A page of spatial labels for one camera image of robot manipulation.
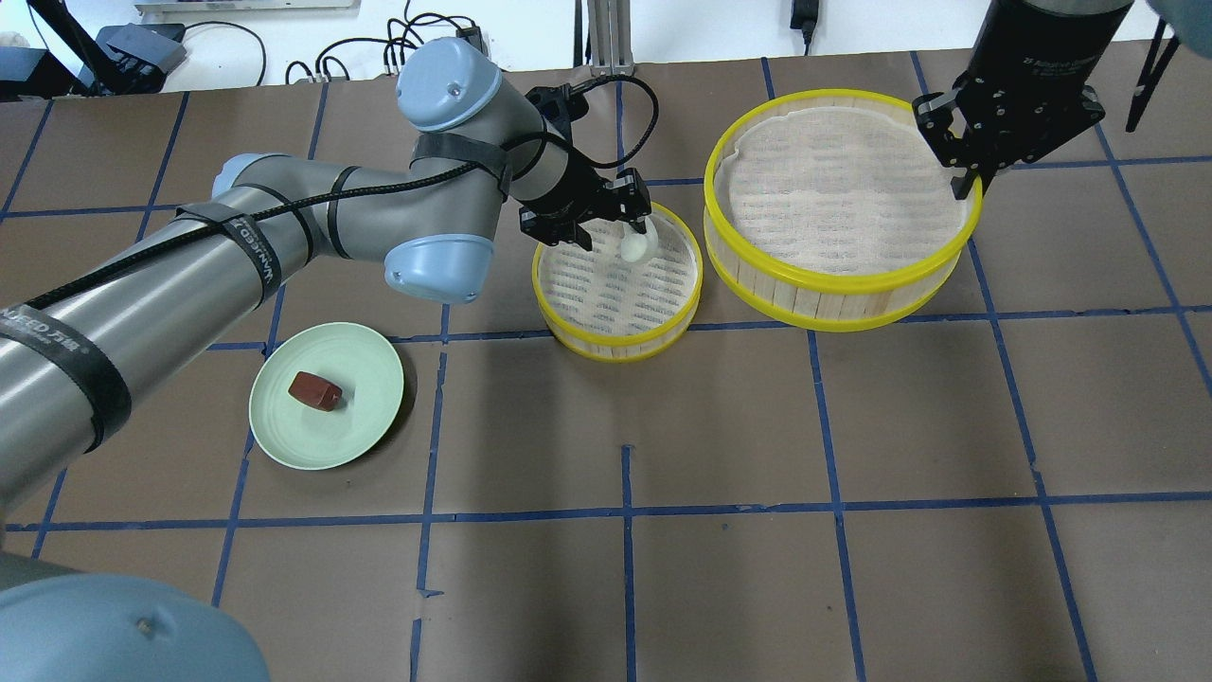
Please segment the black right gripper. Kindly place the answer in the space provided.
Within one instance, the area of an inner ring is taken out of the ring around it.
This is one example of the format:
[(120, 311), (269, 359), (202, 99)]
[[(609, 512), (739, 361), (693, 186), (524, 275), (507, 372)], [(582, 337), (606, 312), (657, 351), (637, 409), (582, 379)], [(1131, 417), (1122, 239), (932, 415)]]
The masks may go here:
[(974, 177), (991, 180), (1018, 161), (1035, 164), (1107, 116), (1090, 85), (974, 65), (951, 90), (917, 96), (911, 113), (936, 160), (962, 171), (951, 178), (956, 200), (970, 197)]

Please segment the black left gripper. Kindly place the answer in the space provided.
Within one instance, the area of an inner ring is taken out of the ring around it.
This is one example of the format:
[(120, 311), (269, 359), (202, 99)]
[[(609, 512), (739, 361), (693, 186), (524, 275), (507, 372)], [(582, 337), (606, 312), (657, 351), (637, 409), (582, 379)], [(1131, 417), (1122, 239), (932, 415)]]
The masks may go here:
[(567, 170), (543, 197), (524, 200), (519, 210), (525, 236), (545, 246), (574, 243), (594, 250), (591, 234), (582, 225), (590, 220), (623, 222), (631, 233), (648, 233), (651, 196), (636, 170), (621, 170), (614, 180), (594, 170)]

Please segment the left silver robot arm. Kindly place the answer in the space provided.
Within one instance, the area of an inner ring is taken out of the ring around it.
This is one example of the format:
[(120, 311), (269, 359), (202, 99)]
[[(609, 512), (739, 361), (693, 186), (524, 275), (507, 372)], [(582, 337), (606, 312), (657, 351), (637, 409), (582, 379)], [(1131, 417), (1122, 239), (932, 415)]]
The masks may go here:
[(211, 197), (78, 280), (2, 310), (2, 509), (121, 430), (148, 392), (319, 256), (377, 262), (385, 285), (442, 305), (478, 299), (507, 199), (521, 230), (591, 250), (589, 220), (646, 233), (636, 171), (576, 150), (562, 108), (605, 84), (520, 94), (457, 38), (417, 50), (398, 105), (419, 131), (404, 172), (287, 154), (225, 161)]

